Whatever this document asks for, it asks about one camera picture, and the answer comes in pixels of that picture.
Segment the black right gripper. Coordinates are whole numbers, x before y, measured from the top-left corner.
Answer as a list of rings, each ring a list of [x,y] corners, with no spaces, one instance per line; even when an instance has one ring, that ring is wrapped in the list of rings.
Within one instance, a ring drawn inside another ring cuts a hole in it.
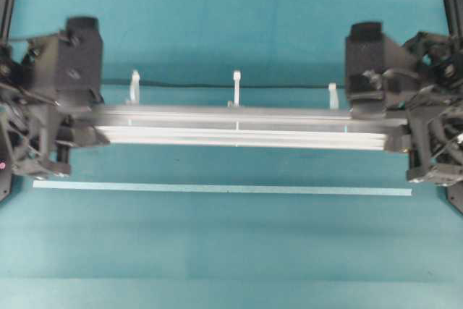
[[[384,150],[408,155],[409,182],[453,186],[462,181],[462,37],[418,32],[402,46],[417,59],[401,74],[417,87],[388,108],[407,124],[387,135]],[[345,40],[345,93],[355,119],[385,119],[383,73],[399,65],[401,47],[381,22],[351,26]]]

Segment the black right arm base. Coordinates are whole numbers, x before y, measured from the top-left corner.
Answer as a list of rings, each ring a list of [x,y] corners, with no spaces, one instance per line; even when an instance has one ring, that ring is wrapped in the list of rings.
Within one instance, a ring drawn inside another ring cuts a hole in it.
[[[460,214],[463,214],[463,184],[461,182],[446,188],[446,200]]]

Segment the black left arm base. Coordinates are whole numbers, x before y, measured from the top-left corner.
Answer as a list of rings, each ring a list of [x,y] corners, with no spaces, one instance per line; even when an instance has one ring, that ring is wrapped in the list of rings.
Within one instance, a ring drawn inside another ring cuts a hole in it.
[[[10,172],[1,172],[0,176],[0,201],[8,197],[12,189],[12,174]]]

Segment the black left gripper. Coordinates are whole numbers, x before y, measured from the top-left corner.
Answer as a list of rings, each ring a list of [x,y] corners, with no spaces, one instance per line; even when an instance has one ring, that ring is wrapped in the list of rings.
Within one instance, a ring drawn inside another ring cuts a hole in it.
[[[1,146],[9,155],[13,174],[67,176],[71,174],[72,149],[110,143],[90,123],[59,112],[88,111],[104,102],[99,21],[95,17],[70,17],[59,32],[28,38],[27,42],[20,63],[12,60],[10,45],[1,42]],[[35,66],[54,43],[58,44],[56,91],[39,93],[27,84],[43,81]]]

